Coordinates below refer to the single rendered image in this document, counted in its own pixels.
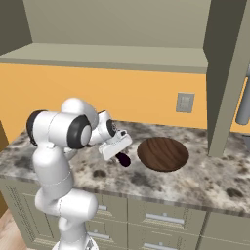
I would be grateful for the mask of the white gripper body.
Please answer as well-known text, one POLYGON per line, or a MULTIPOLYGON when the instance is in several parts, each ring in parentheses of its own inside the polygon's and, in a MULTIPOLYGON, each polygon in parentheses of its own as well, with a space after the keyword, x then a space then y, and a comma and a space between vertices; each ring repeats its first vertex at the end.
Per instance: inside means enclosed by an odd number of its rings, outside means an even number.
POLYGON ((129 146, 131 143, 131 137, 126 134, 114 143, 103 143, 99 147, 99 152, 103 156, 104 160, 109 160, 117 153, 121 152, 123 149, 129 146))

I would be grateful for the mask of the dark purple eggplant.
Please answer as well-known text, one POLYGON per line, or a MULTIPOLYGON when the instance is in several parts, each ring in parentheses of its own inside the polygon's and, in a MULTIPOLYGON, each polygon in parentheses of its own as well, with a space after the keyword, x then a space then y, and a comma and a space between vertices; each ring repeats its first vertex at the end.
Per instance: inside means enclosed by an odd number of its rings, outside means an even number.
POLYGON ((123 167, 129 167, 131 165, 131 159, 128 155, 122 152, 118 152, 115 157, 123 167))

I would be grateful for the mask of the brown wooden bowl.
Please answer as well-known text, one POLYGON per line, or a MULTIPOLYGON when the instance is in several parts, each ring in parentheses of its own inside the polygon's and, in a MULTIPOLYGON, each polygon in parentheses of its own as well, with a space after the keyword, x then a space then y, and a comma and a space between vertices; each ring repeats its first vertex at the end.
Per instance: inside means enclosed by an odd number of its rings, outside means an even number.
POLYGON ((137 155, 149 169, 157 172, 173 172, 186 165, 189 159, 187 148, 180 142, 153 137, 139 144, 137 155))

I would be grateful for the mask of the beige drawer front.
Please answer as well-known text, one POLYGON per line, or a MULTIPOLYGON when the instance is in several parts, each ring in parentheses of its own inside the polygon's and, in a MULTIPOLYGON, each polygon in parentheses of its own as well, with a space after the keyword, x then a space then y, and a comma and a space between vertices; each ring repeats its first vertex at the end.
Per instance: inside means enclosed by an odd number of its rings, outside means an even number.
POLYGON ((205 219, 206 213, 200 210, 194 210, 185 207, 176 207, 166 204, 139 201, 135 199, 128 200, 128 222, 140 226, 168 229, 183 233, 199 235, 205 219), (147 219, 146 213, 155 215, 166 215, 172 218, 184 219, 185 224, 162 222, 153 219, 147 219))
POLYGON ((163 245, 178 250, 196 250, 198 236, 169 230, 128 225, 128 248, 130 250, 154 250, 144 243, 163 245))
POLYGON ((99 210, 96 216, 103 219, 117 222, 126 222, 128 220, 127 199, 117 196, 97 194, 99 205, 107 207, 107 211, 99 210))
POLYGON ((110 240, 93 237, 98 244, 110 245, 114 248, 128 248, 126 223, 110 220, 89 221, 86 223, 86 229, 87 231, 96 230, 98 233, 110 236, 110 240))

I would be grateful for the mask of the beige upper cabinet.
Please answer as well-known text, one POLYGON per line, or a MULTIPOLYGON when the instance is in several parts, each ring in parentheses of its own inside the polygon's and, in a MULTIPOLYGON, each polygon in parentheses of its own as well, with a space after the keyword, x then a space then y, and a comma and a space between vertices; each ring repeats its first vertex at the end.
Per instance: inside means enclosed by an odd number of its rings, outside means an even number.
POLYGON ((0 0, 0 63, 204 73, 211 0, 0 0))

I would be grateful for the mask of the beige lower cabinet door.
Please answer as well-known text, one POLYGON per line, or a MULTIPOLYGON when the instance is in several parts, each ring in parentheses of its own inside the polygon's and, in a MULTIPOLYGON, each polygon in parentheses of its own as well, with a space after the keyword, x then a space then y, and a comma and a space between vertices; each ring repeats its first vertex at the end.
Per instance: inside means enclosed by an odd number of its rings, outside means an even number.
POLYGON ((58 218, 35 207, 40 186, 17 180, 0 179, 0 190, 28 248, 52 250, 60 240, 58 218))
POLYGON ((250 218, 209 212, 195 250, 250 250, 250 218))

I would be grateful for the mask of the beige cabinet door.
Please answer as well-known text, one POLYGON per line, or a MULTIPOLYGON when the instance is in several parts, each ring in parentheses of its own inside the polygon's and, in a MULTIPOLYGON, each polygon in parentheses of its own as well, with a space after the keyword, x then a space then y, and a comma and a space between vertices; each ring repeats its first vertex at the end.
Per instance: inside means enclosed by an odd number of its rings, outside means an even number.
POLYGON ((250 218, 209 212, 195 250, 250 250, 250 218))
POLYGON ((35 207, 40 186, 17 180, 0 179, 0 190, 28 248, 52 250, 60 240, 58 218, 35 207))
POLYGON ((203 45, 208 60, 208 154, 223 154, 250 63, 250 0, 212 0, 203 45))

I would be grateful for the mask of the grey wall outlet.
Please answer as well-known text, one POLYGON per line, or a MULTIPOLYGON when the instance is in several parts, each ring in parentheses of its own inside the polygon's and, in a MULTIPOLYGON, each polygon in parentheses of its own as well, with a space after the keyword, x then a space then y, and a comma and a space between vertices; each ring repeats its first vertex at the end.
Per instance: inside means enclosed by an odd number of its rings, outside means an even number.
POLYGON ((177 97, 177 112, 191 113, 193 108, 195 93, 179 92, 177 97))

